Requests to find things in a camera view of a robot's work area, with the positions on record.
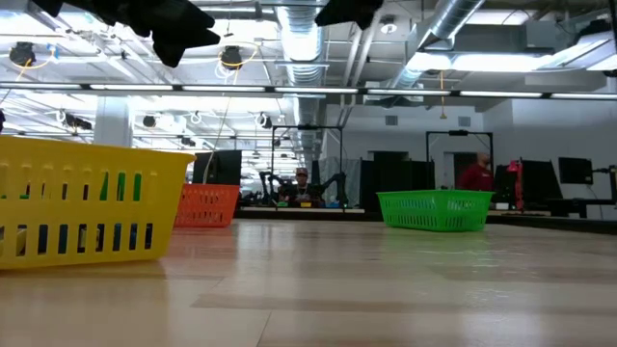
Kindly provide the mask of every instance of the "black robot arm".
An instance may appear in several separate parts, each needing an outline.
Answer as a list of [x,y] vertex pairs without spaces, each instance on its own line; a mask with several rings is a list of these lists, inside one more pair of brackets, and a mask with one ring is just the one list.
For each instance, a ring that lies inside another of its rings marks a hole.
[[[268,181],[270,182],[270,193],[268,193],[268,187],[266,186],[266,177],[268,179]],[[277,200],[278,197],[274,192],[274,184],[273,182],[276,180],[277,182],[279,182],[279,184],[281,185],[281,192],[284,192],[285,189],[288,187],[289,182],[285,181],[284,179],[278,177],[277,175],[271,173],[271,172],[263,172],[263,173],[259,173],[259,179],[261,180],[261,187],[263,188],[263,199],[262,202],[269,204],[271,202],[271,200]]]
[[319,185],[319,191],[323,195],[326,189],[336,182],[336,200],[341,204],[347,204],[348,199],[345,194],[345,183],[347,175],[345,173],[335,173],[330,179]]

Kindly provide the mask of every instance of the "person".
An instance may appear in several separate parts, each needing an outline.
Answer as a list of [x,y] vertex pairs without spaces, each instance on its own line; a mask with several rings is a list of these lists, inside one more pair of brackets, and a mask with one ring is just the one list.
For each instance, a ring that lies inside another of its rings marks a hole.
[[475,164],[469,166],[461,175],[456,188],[470,191],[493,191],[493,173],[489,170],[491,156],[487,153],[478,153]]
[[281,192],[280,201],[288,202],[320,202],[321,194],[318,189],[309,184],[309,171],[307,168],[296,169],[298,184],[285,188]]

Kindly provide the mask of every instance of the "fluorescent light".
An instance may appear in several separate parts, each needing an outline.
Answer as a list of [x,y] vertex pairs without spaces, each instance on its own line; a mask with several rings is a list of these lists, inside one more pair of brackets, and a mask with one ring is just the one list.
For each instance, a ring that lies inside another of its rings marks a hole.
[[276,87],[278,93],[358,93],[357,88],[319,88],[319,87]]
[[448,96],[450,91],[428,91],[428,90],[379,90],[370,89],[367,91],[370,94],[381,95],[410,95],[410,96]]
[[5,129],[16,130],[16,131],[26,131],[26,129],[23,126],[19,126],[17,124],[13,124],[13,123],[8,122],[8,121],[4,122],[4,128]]
[[407,63],[407,69],[426,71],[429,69],[447,70],[452,68],[452,62],[448,56],[442,54],[416,53]]
[[482,97],[540,97],[542,93],[524,92],[461,92],[461,96],[482,96]]
[[78,84],[64,84],[64,83],[0,83],[0,88],[9,89],[49,89],[49,90],[62,90],[62,89],[81,89]]
[[521,54],[465,54],[454,60],[452,69],[460,71],[529,72],[546,63],[544,57]]
[[240,86],[184,86],[186,92],[245,92],[263,93],[264,87],[240,87]]
[[172,91],[174,89],[167,85],[90,85],[90,88],[98,91]]
[[588,68],[591,71],[611,71],[614,69],[617,69],[617,55],[612,55]]
[[577,60],[607,42],[607,40],[590,40],[592,39],[591,37],[595,37],[595,35],[583,37],[580,39],[578,44],[559,51],[552,56],[545,57],[539,68],[566,67],[569,63]]
[[586,100],[617,100],[617,94],[605,93],[554,93],[551,98],[556,99],[586,99]]

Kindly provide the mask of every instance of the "computer screen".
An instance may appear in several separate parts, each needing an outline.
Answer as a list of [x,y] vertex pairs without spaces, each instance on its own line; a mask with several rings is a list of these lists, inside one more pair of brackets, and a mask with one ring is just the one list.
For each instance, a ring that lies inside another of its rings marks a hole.
[[[193,183],[204,183],[205,168],[212,153],[196,153]],[[242,150],[219,150],[208,168],[207,183],[240,185],[242,172]]]
[[559,158],[559,181],[562,184],[594,184],[591,160]]
[[552,162],[523,160],[523,198],[525,205],[537,208],[547,200],[563,199]]

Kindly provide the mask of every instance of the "table surface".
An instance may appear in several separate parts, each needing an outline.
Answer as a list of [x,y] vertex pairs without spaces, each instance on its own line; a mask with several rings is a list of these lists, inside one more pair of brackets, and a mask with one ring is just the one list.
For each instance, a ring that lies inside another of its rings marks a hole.
[[614,346],[612,236],[236,221],[159,261],[0,272],[0,346]]

